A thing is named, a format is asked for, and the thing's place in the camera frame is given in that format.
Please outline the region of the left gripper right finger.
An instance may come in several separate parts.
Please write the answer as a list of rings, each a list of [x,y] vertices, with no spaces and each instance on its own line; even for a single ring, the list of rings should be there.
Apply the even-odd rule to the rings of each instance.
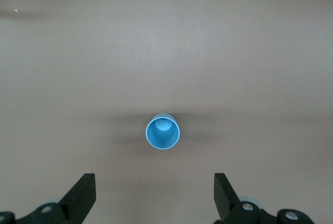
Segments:
[[[313,223],[295,209],[281,209],[273,216],[255,203],[240,200],[224,173],[214,174],[214,202],[220,217],[215,223]]]

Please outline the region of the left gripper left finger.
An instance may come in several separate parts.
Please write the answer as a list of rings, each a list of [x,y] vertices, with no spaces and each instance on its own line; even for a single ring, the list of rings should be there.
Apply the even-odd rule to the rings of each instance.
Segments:
[[[93,173],[85,173],[58,203],[46,203],[17,219],[10,211],[1,212],[1,223],[83,223],[96,202]]]

